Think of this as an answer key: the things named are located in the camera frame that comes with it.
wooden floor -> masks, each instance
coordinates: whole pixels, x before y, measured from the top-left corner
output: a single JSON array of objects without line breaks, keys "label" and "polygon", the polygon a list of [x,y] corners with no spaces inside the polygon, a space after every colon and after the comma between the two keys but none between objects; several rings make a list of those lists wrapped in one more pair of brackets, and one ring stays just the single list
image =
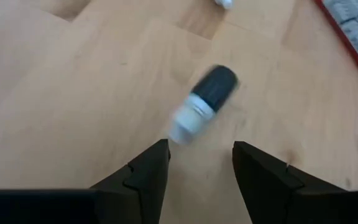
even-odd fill
[{"label": "wooden floor", "polygon": [[0,0],[0,188],[93,185],[165,138],[215,63],[241,85],[195,142],[170,143],[161,223],[250,223],[235,140],[358,189],[358,69],[312,0],[229,12],[213,0]]}]

small bottle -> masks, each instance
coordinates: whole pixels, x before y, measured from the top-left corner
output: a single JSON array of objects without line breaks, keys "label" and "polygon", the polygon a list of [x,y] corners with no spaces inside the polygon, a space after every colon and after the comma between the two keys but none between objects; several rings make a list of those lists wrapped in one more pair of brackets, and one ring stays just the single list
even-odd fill
[{"label": "small bottle", "polygon": [[224,9],[231,9],[233,7],[233,0],[215,0],[215,2]]},{"label": "small bottle", "polygon": [[213,67],[191,90],[175,112],[169,136],[178,144],[189,143],[229,98],[238,79],[227,67]]}]

white object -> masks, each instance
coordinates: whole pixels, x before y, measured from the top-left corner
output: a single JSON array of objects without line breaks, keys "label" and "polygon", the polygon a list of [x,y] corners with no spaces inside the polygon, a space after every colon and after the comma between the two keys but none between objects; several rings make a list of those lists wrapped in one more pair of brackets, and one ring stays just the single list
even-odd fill
[{"label": "white object", "polygon": [[215,111],[203,99],[190,93],[173,116],[169,137],[178,144],[187,144],[215,116]]},{"label": "white object", "polygon": [[225,9],[231,9],[231,7],[233,7],[233,0],[215,0],[215,2]]}]

red edge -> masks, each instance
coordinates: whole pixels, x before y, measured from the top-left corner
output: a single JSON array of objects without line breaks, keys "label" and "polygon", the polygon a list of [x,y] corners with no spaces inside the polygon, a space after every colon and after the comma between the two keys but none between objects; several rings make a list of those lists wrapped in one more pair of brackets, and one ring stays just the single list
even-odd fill
[{"label": "red edge", "polygon": [[339,38],[342,40],[342,42],[345,44],[346,48],[350,51],[353,60],[358,66],[358,53],[355,50],[355,48],[352,46],[350,40],[346,37],[345,33],[341,30],[341,28],[336,23],[335,19],[332,17],[332,15],[329,13],[325,5],[323,4],[323,0],[314,0],[314,2],[320,7],[320,9],[324,12],[324,15],[328,19],[328,22],[334,27],[334,30],[336,31]]}]

